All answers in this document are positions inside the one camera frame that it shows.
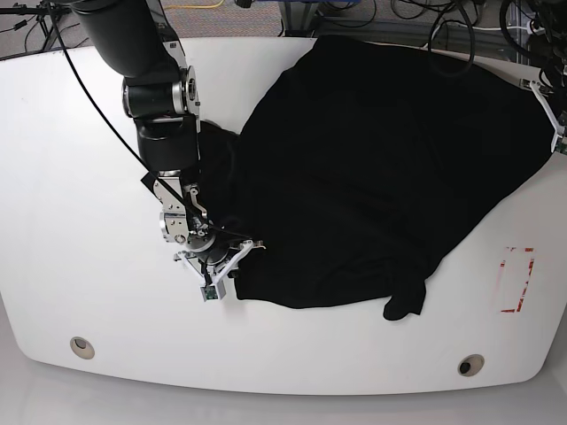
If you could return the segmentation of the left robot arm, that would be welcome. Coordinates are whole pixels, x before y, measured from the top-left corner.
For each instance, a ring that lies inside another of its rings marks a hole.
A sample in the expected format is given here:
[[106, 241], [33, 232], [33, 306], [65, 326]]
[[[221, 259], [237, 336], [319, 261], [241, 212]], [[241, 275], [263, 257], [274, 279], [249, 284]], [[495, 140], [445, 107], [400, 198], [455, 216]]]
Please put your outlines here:
[[[534, 35], [541, 49], [528, 49], [519, 44], [511, 35], [507, 16], [509, 7], [514, 4], [520, 12], [526, 4], [532, 11], [528, 25], [522, 27], [526, 33]], [[499, 9], [501, 34], [508, 45], [519, 55], [530, 60], [532, 65], [540, 66], [553, 91], [566, 92], [566, 2], [565, 1], [501, 1]]]

